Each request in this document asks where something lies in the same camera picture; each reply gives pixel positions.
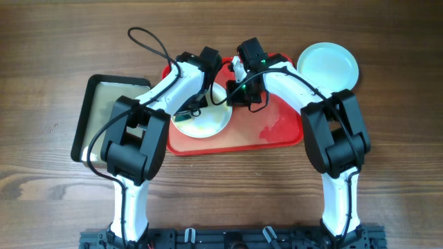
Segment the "white plate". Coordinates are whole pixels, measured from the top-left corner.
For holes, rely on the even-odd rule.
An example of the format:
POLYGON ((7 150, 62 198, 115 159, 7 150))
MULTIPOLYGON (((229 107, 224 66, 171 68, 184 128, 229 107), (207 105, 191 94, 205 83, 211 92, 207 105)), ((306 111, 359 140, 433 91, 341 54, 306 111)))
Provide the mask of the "white plate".
POLYGON ((191 120, 174 122, 172 124, 183 134, 191 138, 208 138, 222 131, 233 114, 233 108, 225 102, 214 105, 210 99, 210 91, 206 93, 208 107, 201 109, 201 114, 193 116, 191 120))

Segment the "light blue plate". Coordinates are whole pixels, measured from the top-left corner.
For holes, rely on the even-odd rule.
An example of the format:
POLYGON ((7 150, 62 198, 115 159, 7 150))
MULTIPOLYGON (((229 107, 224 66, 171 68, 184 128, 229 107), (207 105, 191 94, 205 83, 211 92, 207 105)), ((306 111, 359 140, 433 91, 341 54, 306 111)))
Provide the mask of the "light blue plate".
POLYGON ((352 90, 359 81, 359 66, 346 48, 320 42, 306 48, 298 58, 297 71, 319 86, 334 92, 352 90))

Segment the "green yellow sponge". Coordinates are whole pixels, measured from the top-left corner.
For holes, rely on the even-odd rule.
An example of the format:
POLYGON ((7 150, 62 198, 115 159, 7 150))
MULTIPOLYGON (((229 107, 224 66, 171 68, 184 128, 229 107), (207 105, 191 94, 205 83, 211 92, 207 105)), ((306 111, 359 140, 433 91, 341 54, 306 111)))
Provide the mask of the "green yellow sponge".
POLYGON ((173 121, 174 122, 183 122, 186 120, 191 120, 192 115, 190 113, 179 113, 174 116, 173 121))

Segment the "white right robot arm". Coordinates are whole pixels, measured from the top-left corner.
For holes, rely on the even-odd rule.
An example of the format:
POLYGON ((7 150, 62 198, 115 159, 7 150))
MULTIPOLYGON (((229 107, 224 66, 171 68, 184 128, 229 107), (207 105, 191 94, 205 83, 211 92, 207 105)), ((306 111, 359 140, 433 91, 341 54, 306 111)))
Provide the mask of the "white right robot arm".
POLYGON ((292 64, 269 55, 257 38, 237 47, 225 103, 250 107, 261 94, 274 94, 300 114, 307 157, 322 176, 322 225, 335 243, 344 243, 360 224, 357 181, 370 151, 370 139, 352 89, 359 79, 354 56, 342 46, 321 42, 306 48, 292 64))

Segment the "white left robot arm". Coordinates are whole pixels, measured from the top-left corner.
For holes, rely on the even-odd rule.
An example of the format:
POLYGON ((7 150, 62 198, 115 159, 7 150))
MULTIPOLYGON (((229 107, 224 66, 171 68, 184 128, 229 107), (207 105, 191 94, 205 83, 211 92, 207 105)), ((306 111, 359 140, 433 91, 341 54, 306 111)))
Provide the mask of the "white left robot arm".
POLYGON ((114 103, 108 123, 98 131, 104 137, 100 157, 107 164, 106 178, 116 191, 116 213, 106 233, 109 245, 148 247, 147 191, 165 158, 171 118, 199 116, 221 68, 218 50, 184 52, 153 89, 136 99, 121 96, 114 103))

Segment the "red serving tray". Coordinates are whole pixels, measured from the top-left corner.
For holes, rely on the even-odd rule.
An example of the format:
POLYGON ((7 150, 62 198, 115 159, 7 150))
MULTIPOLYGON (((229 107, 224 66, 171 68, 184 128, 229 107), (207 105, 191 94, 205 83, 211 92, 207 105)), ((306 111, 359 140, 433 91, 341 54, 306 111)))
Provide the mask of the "red serving tray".
POLYGON ((191 156, 298 144, 303 139, 300 115, 274 94, 269 96, 266 107, 264 104, 252 105, 254 110, 263 108, 258 112, 232 107, 233 114, 226 127, 208 138, 191 138, 171 121, 167 148, 177 156, 191 156))

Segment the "black water tray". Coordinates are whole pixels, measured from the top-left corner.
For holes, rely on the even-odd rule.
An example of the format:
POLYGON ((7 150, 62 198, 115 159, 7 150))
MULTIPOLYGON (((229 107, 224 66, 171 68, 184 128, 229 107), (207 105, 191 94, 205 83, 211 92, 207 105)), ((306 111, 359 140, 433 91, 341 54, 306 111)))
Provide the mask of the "black water tray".
POLYGON ((92 75, 84 93, 71 159, 77 163, 86 163, 91 139, 108 122, 114 102, 120 96, 134 99, 150 89, 150 81, 141 77, 92 75))

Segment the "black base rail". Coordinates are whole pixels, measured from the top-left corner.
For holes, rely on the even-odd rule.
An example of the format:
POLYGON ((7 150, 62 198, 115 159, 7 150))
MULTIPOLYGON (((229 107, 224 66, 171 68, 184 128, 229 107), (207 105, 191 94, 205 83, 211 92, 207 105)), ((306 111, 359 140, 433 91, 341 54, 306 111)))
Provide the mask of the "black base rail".
MULTIPOLYGON (((121 238, 111 231, 80 233, 78 248, 123 248, 121 238)), ((316 226, 275 229, 186 230, 149 229, 141 242, 127 242, 127 248, 388 248, 383 226, 360 225, 347 234, 343 246, 333 246, 332 238, 316 226)))

